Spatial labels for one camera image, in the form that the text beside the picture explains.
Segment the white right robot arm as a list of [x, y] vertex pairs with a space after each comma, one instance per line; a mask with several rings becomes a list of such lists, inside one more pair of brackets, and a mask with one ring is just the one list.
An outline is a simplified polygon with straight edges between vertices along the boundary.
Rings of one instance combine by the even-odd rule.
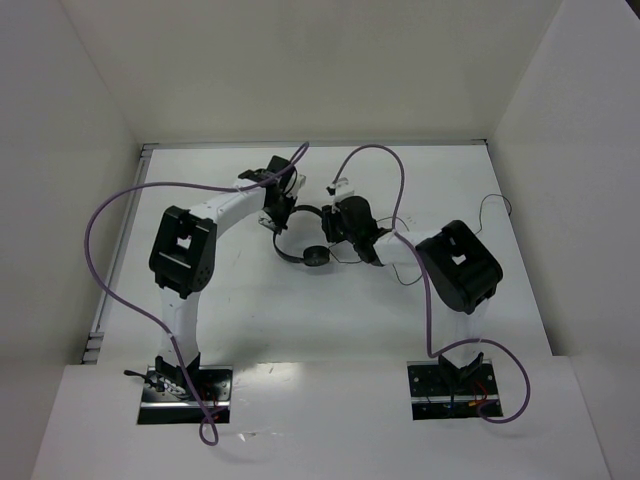
[[383, 228], [360, 196], [321, 209], [322, 230], [332, 244], [348, 242], [361, 261], [384, 266], [416, 265], [427, 282], [456, 315], [453, 343], [428, 356], [438, 361], [441, 387], [451, 395], [469, 387], [479, 373], [483, 352], [480, 321], [503, 279], [497, 259], [461, 220], [453, 220], [433, 234], [398, 233]]

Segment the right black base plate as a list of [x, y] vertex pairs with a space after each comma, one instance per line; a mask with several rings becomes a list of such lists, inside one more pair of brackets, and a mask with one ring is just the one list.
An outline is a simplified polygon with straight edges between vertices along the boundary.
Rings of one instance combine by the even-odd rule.
[[478, 408], [489, 418], [503, 417], [494, 369], [489, 361], [453, 391], [436, 363], [409, 363], [407, 375], [414, 421], [479, 418]]

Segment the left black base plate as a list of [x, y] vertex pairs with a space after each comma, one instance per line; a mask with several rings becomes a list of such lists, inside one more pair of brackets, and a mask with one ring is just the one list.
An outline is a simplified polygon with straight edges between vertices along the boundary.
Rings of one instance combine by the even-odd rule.
[[[139, 425], [198, 424], [204, 419], [188, 387], [171, 383], [152, 367], [145, 373], [124, 370], [127, 377], [143, 381], [139, 406]], [[231, 413], [233, 370], [227, 367], [201, 367], [195, 379], [198, 396], [213, 412], [214, 422], [227, 424]]]

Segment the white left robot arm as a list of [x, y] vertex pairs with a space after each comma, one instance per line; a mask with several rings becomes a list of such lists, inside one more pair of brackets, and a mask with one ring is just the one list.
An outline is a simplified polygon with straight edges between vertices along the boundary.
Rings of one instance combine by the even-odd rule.
[[228, 191], [187, 209], [171, 206], [161, 218], [149, 266], [160, 288], [161, 321], [170, 333], [161, 340], [155, 372], [179, 398], [192, 397], [201, 386], [198, 305], [214, 274], [217, 241], [255, 213], [263, 226], [281, 232], [306, 182], [293, 169], [258, 185], [274, 173], [271, 167], [247, 170]]

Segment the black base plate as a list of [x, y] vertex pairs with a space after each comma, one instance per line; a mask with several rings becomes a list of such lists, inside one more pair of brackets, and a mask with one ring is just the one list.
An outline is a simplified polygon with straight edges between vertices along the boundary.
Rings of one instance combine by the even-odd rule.
[[407, 375], [414, 421], [479, 418], [478, 408], [489, 418], [503, 417], [494, 369], [489, 361], [453, 391], [436, 363], [409, 363]]
[[[127, 377], [143, 381], [139, 406], [139, 425], [198, 424], [204, 419], [188, 387], [171, 383], [152, 367], [145, 373], [124, 370]], [[201, 367], [195, 379], [198, 396], [213, 412], [214, 422], [227, 424], [231, 413], [233, 370], [227, 367]]]

